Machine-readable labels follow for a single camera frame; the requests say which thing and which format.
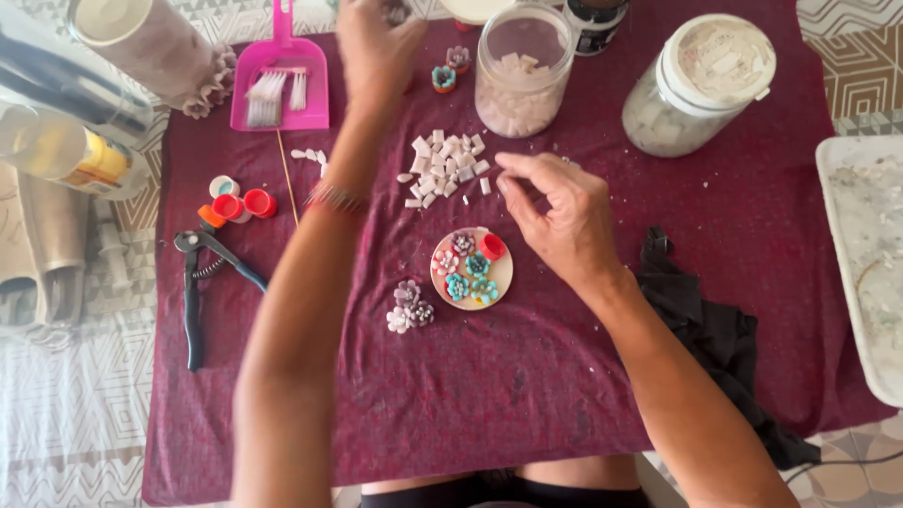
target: white tray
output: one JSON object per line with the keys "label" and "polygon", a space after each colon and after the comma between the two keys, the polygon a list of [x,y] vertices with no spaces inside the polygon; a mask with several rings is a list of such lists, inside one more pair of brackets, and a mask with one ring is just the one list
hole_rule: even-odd
{"label": "white tray", "polygon": [[866,382],[903,407],[903,136],[827,139],[815,160]]}

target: black shorts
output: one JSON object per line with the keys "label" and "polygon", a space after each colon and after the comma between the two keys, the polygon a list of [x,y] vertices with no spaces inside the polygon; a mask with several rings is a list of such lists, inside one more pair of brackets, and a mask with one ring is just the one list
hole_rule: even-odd
{"label": "black shorts", "polygon": [[[488,502],[519,502],[537,508],[649,508],[642,489],[612,491],[539,484],[513,476],[498,489],[478,475],[444,484],[361,496],[361,508],[468,508]],[[498,508],[506,506],[500,503]]]}

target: pink dustpan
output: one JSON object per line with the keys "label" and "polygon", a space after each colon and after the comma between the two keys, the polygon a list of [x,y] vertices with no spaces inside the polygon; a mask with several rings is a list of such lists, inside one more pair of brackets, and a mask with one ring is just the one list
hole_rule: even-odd
{"label": "pink dustpan", "polygon": [[[326,73],[326,55],[320,46],[307,39],[292,37],[293,7],[287,2],[288,12],[283,12],[281,0],[273,0],[273,40],[255,42],[245,48],[238,57],[235,76],[235,94],[232,99],[232,119],[229,124],[235,130],[264,132],[272,130],[314,130],[330,126],[329,75]],[[289,109],[292,93],[292,77],[283,87],[282,125],[279,127],[250,128],[247,126],[247,91],[260,78],[261,70],[272,67],[307,68],[307,108],[301,111]]]}

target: bracelet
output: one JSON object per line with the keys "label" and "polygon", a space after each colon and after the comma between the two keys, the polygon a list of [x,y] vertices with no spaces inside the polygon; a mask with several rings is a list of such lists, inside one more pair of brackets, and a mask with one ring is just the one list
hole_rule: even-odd
{"label": "bracelet", "polygon": [[310,208],[314,204],[324,204],[335,212],[352,216],[363,215],[370,207],[369,200],[360,200],[334,185],[317,184],[304,200],[303,207]]}

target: person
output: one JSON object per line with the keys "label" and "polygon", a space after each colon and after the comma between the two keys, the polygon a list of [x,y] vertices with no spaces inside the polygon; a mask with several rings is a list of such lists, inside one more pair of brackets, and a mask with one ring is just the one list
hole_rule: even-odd
{"label": "person", "polygon": [[[369,196],[378,150],[412,76],[425,22],[389,29],[381,0],[341,0],[337,23],[348,108],[321,181]],[[529,245],[599,317],[627,370],[649,438],[693,507],[799,506],[756,434],[671,334],[619,261],[608,185],[554,155],[498,154],[497,179]],[[518,180],[551,203],[537,212]],[[258,310],[234,404],[233,506],[331,506],[334,369],[359,220],[317,202],[304,214]],[[307,291],[320,287],[321,291]],[[631,456],[520,465],[507,499],[527,506],[641,506]],[[472,475],[362,486],[364,507],[486,501]]]}

